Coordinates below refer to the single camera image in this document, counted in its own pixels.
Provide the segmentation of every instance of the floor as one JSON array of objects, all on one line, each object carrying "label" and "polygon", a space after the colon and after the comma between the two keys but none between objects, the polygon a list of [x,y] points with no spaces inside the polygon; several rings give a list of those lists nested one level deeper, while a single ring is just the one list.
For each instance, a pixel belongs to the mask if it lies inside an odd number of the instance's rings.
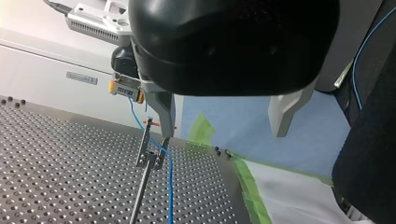
[{"label": "floor", "polygon": [[269,97],[186,97],[181,136],[203,113],[215,133],[212,146],[248,159],[270,162],[311,175],[331,178],[349,125],[333,95],[315,92],[294,116],[289,133],[274,138],[268,120]]}]

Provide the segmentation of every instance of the metal rod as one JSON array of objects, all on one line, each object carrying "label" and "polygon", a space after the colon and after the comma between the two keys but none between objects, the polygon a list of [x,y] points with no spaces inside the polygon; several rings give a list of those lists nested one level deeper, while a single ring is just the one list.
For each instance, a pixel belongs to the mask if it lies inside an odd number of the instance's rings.
[{"label": "metal rod", "polygon": [[137,215],[139,215],[139,208],[142,204],[143,196],[145,195],[146,185],[148,184],[149,180],[149,173],[153,167],[153,163],[155,162],[155,156],[152,157],[151,155],[148,156],[148,161],[146,163],[146,168],[143,173],[142,181],[140,181],[139,191],[137,192],[136,200],[134,201],[134,210],[131,215],[131,220],[129,224],[135,224],[137,220]]}]

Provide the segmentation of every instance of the gray panel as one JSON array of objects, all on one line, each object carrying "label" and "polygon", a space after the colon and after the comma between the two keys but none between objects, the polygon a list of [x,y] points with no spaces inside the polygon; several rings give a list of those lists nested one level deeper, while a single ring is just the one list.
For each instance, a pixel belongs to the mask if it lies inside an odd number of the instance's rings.
[{"label": "gray panel", "polygon": [[381,3],[382,0],[340,0],[338,28],[319,72],[316,90],[336,89],[334,82],[358,52]]},{"label": "gray panel", "polygon": [[[143,173],[134,167],[141,136],[134,128],[47,107],[0,106],[0,222],[127,223]],[[177,139],[169,149],[175,223],[249,223],[224,155]],[[148,180],[138,222],[166,222],[167,194],[165,160]]]}]

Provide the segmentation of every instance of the screw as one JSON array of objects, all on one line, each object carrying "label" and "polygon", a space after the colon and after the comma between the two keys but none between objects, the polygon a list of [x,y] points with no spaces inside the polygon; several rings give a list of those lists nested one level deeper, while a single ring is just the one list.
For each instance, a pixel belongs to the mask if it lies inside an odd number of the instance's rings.
[{"label": "screw", "polygon": [[227,155],[227,158],[228,158],[228,159],[230,159],[230,158],[233,156],[233,154],[231,154],[231,151],[228,150],[228,149],[226,149],[224,152],[225,152],[225,154]]}]

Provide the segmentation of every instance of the vent grille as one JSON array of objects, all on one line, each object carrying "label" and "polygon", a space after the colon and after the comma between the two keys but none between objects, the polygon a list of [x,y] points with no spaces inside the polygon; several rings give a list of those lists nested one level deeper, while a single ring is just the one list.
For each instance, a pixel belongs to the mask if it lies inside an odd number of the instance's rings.
[{"label": "vent grille", "polygon": [[119,40],[119,37],[117,35],[113,35],[113,34],[107,32],[107,31],[103,31],[103,30],[100,30],[100,29],[97,29],[97,28],[93,28],[93,27],[91,27],[89,25],[82,24],[82,23],[77,22],[77,21],[72,21],[71,24],[72,24],[72,26],[77,27],[80,30],[91,32],[91,33],[96,34],[96,35],[101,35],[101,36],[103,36],[105,38],[108,38],[108,39],[111,39],[111,40],[115,40],[115,41]]}]

